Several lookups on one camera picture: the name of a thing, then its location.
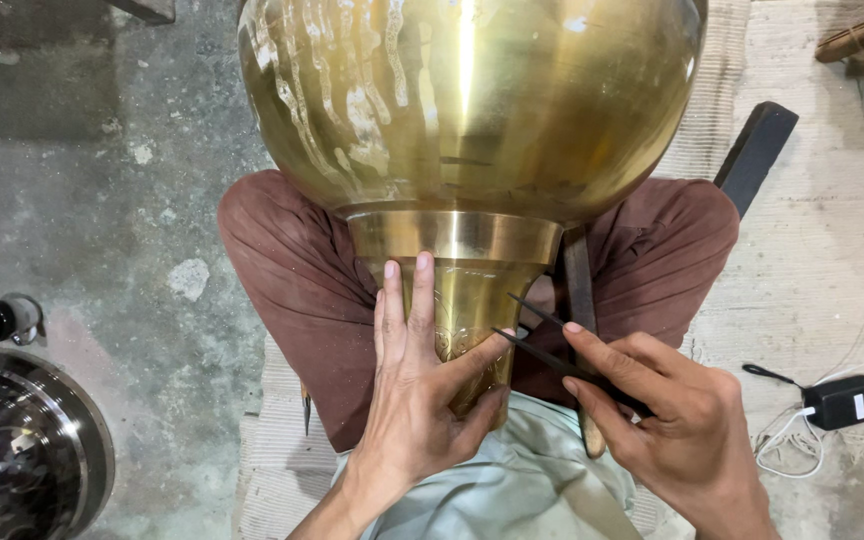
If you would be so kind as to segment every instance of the knee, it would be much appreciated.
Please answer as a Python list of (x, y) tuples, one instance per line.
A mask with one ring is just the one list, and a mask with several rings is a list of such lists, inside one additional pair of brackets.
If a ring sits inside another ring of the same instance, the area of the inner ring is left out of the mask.
[(731, 248), (738, 240), (739, 217), (736, 205), (708, 180), (694, 180), (681, 191), (687, 220), (707, 235)]
[(219, 201), (219, 232), (235, 233), (255, 223), (258, 216), (295, 214), (304, 206), (303, 197), (281, 171), (264, 170), (239, 178)]

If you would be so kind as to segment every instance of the dark metal bowl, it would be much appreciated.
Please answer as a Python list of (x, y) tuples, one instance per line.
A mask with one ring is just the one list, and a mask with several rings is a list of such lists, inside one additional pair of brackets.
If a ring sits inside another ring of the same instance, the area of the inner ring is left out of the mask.
[(75, 536), (113, 489), (112, 438), (71, 377), (0, 349), (0, 539)]

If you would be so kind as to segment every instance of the fingernail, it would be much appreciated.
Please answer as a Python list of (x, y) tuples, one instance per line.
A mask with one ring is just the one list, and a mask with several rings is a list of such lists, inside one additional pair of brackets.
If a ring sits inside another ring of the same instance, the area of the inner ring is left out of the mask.
[(569, 378), (569, 377), (563, 378), (563, 379), (561, 380), (561, 385), (562, 385), (563, 387), (565, 387), (566, 390), (568, 390), (568, 393), (569, 393), (569, 394), (572, 394), (573, 396), (578, 397), (578, 395), (579, 395), (579, 387), (575, 384), (575, 381), (574, 381), (574, 380), (572, 380), (572, 379)]

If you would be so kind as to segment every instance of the man's right hand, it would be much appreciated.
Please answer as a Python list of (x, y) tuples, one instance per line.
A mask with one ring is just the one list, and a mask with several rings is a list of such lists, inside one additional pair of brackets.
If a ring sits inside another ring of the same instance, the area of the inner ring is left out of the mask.
[(632, 423), (600, 388), (562, 383), (595, 421), (615, 461), (678, 511), (701, 539), (776, 539), (749, 443), (738, 379), (634, 333), (609, 344), (568, 323), (565, 339), (602, 375), (654, 411)]

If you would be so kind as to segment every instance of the brass vase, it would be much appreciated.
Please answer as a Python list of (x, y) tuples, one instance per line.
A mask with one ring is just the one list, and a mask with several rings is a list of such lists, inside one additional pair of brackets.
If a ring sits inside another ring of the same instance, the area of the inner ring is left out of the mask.
[[(275, 163), (347, 220), (376, 281), (394, 259), (410, 291), (416, 255), (435, 255), (448, 362), (515, 328), (505, 293), (524, 296), (564, 228), (655, 167), (706, 13), (707, 0), (247, 0), (239, 54)], [(453, 411), (511, 372), (508, 352)]]

